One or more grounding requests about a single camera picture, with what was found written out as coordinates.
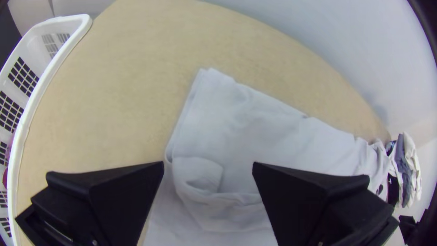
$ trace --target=laundry basket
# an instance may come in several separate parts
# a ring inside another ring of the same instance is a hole
[[[18,230],[14,220],[17,216],[16,193],[24,142],[33,115],[59,66],[91,23],[88,15],[72,15],[35,25],[24,35],[0,71],[0,164],[8,166],[7,194],[0,190],[0,196],[9,197],[7,214],[2,213],[0,197],[0,224],[10,224],[7,228],[0,226],[0,235],[7,246],[20,245],[15,233]],[[12,138],[8,160],[5,151]]]

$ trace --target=table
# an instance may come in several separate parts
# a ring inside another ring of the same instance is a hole
[[[40,102],[21,161],[18,212],[46,187],[49,170],[162,160],[201,67],[356,136],[390,140],[349,83],[283,33],[194,0],[119,0],[95,20]],[[122,203],[122,194],[114,202]],[[30,245],[21,231],[19,239]]]

